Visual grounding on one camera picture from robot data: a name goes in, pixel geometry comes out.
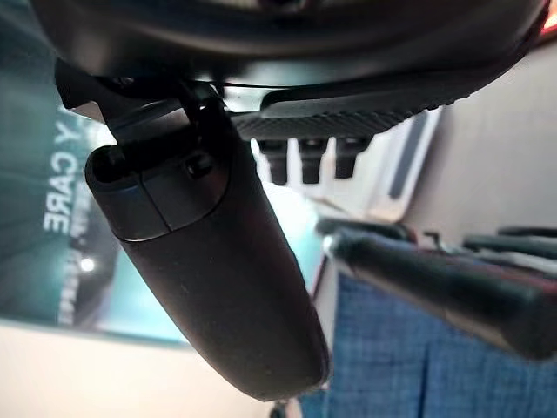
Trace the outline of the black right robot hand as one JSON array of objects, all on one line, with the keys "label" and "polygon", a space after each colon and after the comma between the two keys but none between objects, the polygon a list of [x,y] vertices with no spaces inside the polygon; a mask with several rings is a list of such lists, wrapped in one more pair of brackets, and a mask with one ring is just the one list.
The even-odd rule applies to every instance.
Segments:
[{"label": "black right robot hand", "polygon": [[318,387],[328,351],[250,143],[345,142],[493,82],[546,1],[34,1],[64,106],[114,145],[84,176],[174,324],[261,401]]}]

